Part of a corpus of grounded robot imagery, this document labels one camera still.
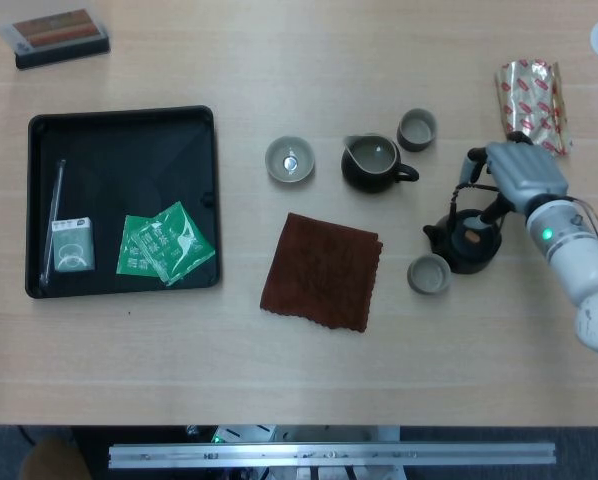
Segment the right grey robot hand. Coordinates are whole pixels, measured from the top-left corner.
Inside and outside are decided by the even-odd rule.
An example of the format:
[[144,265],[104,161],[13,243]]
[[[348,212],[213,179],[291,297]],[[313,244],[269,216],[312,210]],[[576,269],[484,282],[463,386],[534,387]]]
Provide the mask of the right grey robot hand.
[[483,169],[492,176],[498,196],[481,214],[465,221],[471,229],[482,230],[509,212],[526,214],[534,198],[561,197],[568,190],[568,182],[553,156],[520,131],[509,133],[504,142],[470,149],[463,161],[460,182],[475,184]]

